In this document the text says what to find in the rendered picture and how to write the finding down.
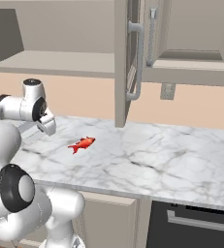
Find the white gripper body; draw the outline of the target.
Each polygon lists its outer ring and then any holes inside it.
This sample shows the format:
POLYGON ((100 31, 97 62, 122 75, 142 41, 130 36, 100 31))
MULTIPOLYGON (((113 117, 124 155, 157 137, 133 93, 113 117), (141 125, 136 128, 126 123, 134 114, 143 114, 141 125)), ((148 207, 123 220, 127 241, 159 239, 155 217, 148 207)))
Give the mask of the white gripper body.
POLYGON ((47 111, 46 114, 37 122, 37 127, 41 132, 48 136, 52 136, 56 132, 54 115, 50 111, 47 111))

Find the red raw fish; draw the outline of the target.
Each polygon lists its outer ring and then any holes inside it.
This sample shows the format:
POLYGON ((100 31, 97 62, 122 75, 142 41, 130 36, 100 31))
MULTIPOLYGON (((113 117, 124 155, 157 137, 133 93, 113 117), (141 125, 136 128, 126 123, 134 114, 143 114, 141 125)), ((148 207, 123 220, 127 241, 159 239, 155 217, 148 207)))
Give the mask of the red raw fish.
POLYGON ((73 153, 76 154, 79 149, 88 148, 96 139, 91 137, 81 138, 74 145, 69 145, 69 148, 73 149, 73 153))

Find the beige open cabinet door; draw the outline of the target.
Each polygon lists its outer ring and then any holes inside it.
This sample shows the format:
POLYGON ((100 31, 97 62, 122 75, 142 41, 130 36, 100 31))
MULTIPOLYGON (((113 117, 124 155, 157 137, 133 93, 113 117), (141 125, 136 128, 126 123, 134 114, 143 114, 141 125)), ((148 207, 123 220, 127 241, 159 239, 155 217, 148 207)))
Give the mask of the beige open cabinet door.
POLYGON ((126 93, 132 93, 137 75, 138 33, 128 32, 128 22, 140 20, 141 0, 114 0, 114 100, 115 126, 125 125, 131 102, 126 93))

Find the beige base cabinet door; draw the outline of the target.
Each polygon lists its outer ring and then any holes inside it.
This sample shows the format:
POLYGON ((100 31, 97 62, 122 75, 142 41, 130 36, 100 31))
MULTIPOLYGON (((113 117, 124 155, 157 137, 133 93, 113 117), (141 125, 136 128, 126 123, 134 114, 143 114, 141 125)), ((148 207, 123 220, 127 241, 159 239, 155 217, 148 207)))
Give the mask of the beige base cabinet door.
POLYGON ((82 192, 85 207, 73 221, 86 248, 135 248, 137 201, 82 192))

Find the beige panelled cabinet door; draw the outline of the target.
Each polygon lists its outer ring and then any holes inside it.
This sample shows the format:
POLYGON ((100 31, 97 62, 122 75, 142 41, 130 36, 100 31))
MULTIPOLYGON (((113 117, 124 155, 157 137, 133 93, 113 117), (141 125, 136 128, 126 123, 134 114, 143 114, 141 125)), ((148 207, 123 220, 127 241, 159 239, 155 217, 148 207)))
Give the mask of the beige panelled cabinet door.
POLYGON ((145 0, 143 80, 224 86, 224 0, 145 0), (157 13, 147 67, 150 8, 157 13))

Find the dark grey range hood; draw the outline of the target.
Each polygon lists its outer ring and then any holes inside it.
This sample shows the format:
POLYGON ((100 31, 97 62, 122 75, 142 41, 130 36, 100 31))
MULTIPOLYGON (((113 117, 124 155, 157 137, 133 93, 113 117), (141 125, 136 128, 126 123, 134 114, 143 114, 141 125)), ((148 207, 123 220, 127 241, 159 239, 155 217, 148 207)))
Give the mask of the dark grey range hood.
POLYGON ((23 51, 15 9, 0 9, 0 62, 23 51))

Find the black dishwasher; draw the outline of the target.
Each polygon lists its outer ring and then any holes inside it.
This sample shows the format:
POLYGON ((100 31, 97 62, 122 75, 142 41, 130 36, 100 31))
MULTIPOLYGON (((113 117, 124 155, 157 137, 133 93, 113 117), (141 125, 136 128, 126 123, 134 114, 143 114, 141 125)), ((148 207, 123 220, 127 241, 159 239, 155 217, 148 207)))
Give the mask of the black dishwasher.
POLYGON ((224 232, 170 223, 168 210, 175 217, 224 225, 224 211, 191 205, 154 201, 146 248, 224 248, 224 232))

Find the beige open wall cabinet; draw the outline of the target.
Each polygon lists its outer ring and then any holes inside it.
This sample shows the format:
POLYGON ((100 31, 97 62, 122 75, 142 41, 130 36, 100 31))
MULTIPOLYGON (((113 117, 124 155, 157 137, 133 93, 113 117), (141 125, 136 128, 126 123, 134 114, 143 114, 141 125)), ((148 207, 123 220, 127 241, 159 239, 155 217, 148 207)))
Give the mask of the beige open wall cabinet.
POLYGON ((0 0, 16 44, 0 73, 114 77, 114 0, 0 0))

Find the grey wall outlet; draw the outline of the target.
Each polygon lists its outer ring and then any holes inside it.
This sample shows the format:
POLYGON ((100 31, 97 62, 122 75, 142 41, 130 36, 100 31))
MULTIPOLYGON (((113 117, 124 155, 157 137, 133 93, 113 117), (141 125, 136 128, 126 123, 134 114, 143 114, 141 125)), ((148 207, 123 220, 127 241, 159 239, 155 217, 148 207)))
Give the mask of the grey wall outlet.
POLYGON ((175 97, 176 85, 174 83, 163 83, 161 85, 161 100, 173 100, 175 97))

